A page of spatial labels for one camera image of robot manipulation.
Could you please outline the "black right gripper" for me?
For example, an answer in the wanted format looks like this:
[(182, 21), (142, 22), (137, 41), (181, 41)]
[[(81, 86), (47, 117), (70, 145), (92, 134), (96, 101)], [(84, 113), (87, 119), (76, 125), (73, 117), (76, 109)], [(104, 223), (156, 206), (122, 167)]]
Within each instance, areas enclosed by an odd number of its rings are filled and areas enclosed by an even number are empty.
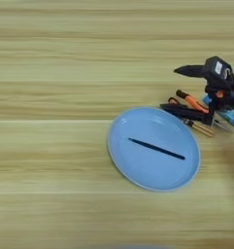
[[(174, 70), (175, 73), (187, 77), (202, 78), (202, 65), (185, 65)], [(205, 92), (210, 97), (209, 108), (211, 111), (224, 109), (234, 110), (234, 83), (210, 83), (205, 86)], [(211, 125), (214, 120), (213, 114), (206, 114), (200, 110), (190, 109), (180, 104), (161, 104), (160, 108), (178, 118), (200, 122), (204, 125)]]

